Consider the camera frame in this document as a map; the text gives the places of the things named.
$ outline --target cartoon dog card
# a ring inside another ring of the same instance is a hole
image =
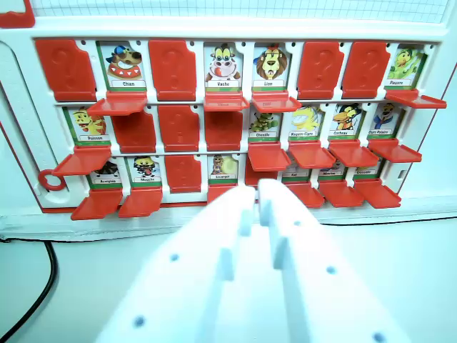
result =
[[[106,123],[102,116],[89,116],[87,108],[63,107],[66,123],[75,145],[109,145]]]
[[[360,132],[365,111],[360,104],[336,106],[336,113],[330,125],[328,139],[355,139]]]
[[[387,76],[385,88],[415,88],[426,59],[427,55],[418,46],[398,46],[395,61]]]
[[[395,107],[391,102],[380,103],[368,132],[368,139],[395,138],[404,109]]]
[[[324,112],[319,106],[304,105],[292,114],[288,133],[289,141],[313,141],[318,139]]]
[[[122,181],[117,165],[107,161],[103,167],[87,175],[91,189],[121,188]]]
[[[283,91],[287,87],[291,55],[284,43],[256,44],[254,47],[252,90]]]
[[[234,43],[205,44],[205,89],[241,91],[243,56]]]
[[[109,91],[146,91],[140,52],[126,41],[98,41],[96,45]]]
[[[208,155],[208,183],[238,183],[238,161],[231,155]]]
[[[159,163],[154,156],[130,156],[125,158],[132,187],[160,187]]]
[[[260,113],[251,107],[248,141],[278,141],[282,113]]]

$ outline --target cartoon fish card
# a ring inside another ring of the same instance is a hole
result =
[[[110,145],[102,116],[89,116],[87,107],[63,107],[65,121],[77,146]]]
[[[368,131],[368,139],[395,138],[404,115],[405,110],[391,102],[379,104]]]
[[[241,91],[243,55],[235,43],[207,43],[204,58],[206,91]]]
[[[323,115],[319,106],[303,105],[292,113],[289,141],[315,141],[321,133]]]
[[[125,158],[132,187],[160,187],[160,166],[154,156],[129,156]]]
[[[282,113],[260,113],[251,107],[248,141],[278,141]]]
[[[87,175],[87,181],[91,189],[121,188],[122,181],[117,165],[107,161],[105,165]]]
[[[256,44],[254,47],[252,90],[283,91],[287,88],[291,55],[284,43]]]
[[[342,180],[346,175],[346,171],[347,168],[337,160],[330,168],[321,169],[319,171],[318,181]]]
[[[96,42],[109,91],[146,91],[141,53],[127,41]]]
[[[311,170],[301,168],[290,152],[288,152],[287,155],[291,160],[291,164],[283,171],[282,182],[309,181]]]
[[[356,139],[365,111],[361,104],[339,104],[328,132],[328,139]]]
[[[237,184],[238,161],[229,155],[208,155],[209,184]]]
[[[427,55],[423,48],[414,45],[399,45],[395,60],[387,75],[385,89],[414,89],[421,75]]]

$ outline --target cartoon bird card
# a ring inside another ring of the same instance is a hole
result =
[[[205,44],[204,58],[206,91],[241,91],[243,55],[235,43]]]
[[[260,113],[251,107],[248,141],[278,141],[282,113]]]
[[[252,74],[253,91],[283,91],[287,88],[291,55],[284,43],[256,44]]]
[[[160,166],[154,156],[129,156],[125,158],[132,187],[160,187]]]
[[[237,184],[238,161],[229,155],[208,155],[209,184]]]
[[[404,114],[404,109],[400,109],[391,102],[380,103],[376,109],[370,131],[368,131],[368,139],[395,138]]]
[[[399,45],[388,73],[385,89],[414,89],[427,55],[419,46]]]
[[[106,123],[102,116],[89,116],[87,107],[63,107],[65,121],[77,146],[109,145]]]
[[[121,188],[122,181],[117,165],[107,161],[100,169],[87,175],[91,189]]]
[[[290,152],[288,152],[287,155],[292,163],[283,171],[282,182],[309,181],[311,170],[301,168]]]
[[[319,171],[318,181],[325,180],[342,180],[346,175],[347,168],[341,161],[335,161],[330,168],[321,169]]]
[[[339,104],[328,132],[328,139],[355,139],[362,127],[365,111],[361,104]]]
[[[321,133],[323,115],[319,106],[303,105],[292,113],[289,141],[315,141]]]
[[[96,42],[109,91],[146,91],[141,53],[127,41]]]

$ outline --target red plastic tab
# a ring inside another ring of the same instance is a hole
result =
[[[380,179],[356,180],[354,188],[375,209],[400,207],[401,198],[392,189],[383,186]]]
[[[75,146],[74,154],[68,155],[52,172],[55,177],[69,175],[89,175],[101,169],[111,156],[110,146],[79,147]]]
[[[162,187],[133,188],[119,210],[119,217],[148,217],[160,209],[161,202]]]
[[[57,101],[96,101],[89,54],[73,39],[37,39],[35,46]]]
[[[113,116],[111,120],[121,152],[156,152],[152,114],[141,110],[130,116]]]
[[[323,205],[325,200],[317,189],[311,187],[309,182],[285,182],[287,188],[294,193],[306,207],[317,209]]]
[[[320,141],[290,141],[288,150],[303,169],[330,168],[336,161]]]
[[[199,150],[199,115],[189,105],[158,106],[157,112],[166,152]]]
[[[208,91],[205,93],[205,111],[241,111],[249,107],[243,93],[234,91]]]
[[[363,203],[363,196],[346,181],[319,182],[319,190],[334,207],[357,207]]]
[[[236,184],[210,184],[208,188],[208,204],[234,187],[236,187]]]
[[[159,101],[195,101],[195,53],[185,41],[149,41],[149,56]]]
[[[445,109],[447,103],[440,99],[432,98],[431,96],[420,96],[417,89],[388,89],[386,91],[386,99],[398,102],[414,109]]]
[[[194,156],[165,156],[165,167],[171,193],[201,191],[201,166]]]
[[[208,151],[239,150],[242,133],[241,112],[205,112]]]
[[[122,189],[91,189],[73,211],[71,220],[102,219],[114,213],[122,200]]]
[[[345,166],[375,166],[379,158],[366,147],[360,146],[358,139],[332,140],[328,150]]]
[[[374,98],[383,81],[390,54],[383,41],[352,43],[343,78],[343,98]]]
[[[244,175],[244,182],[246,186],[253,186],[257,187],[258,181],[260,179],[277,179],[278,172],[277,171],[254,171],[252,169],[251,161],[249,159],[246,160],[246,168],[245,168],[245,175]]]
[[[370,139],[368,140],[368,148],[393,163],[422,161],[422,154],[406,145],[398,145],[397,138]]]
[[[331,99],[344,54],[337,41],[307,41],[297,87],[299,99]]]
[[[255,91],[252,103],[261,113],[295,112],[301,107],[287,91]]]
[[[146,105],[145,91],[108,91],[106,99],[87,109],[91,116],[128,116],[140,112]]]
[[[291,160],[277,143],[250,143],[248,156],[256,172],[278,172],[286,170]]]

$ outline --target red ring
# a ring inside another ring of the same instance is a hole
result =
[[[45,169],[40,171],[40,174],[38,174],[38,181],[40,185],[42,185],[44,188],[46,188],[48,191],[61,191],[66,187],[65,179],[64,177],[58,177],[60,180],[60,184],[57,186],[53,186],[48,183],[48,180],[46,179],[46,175],[52,175],[53,169]]]

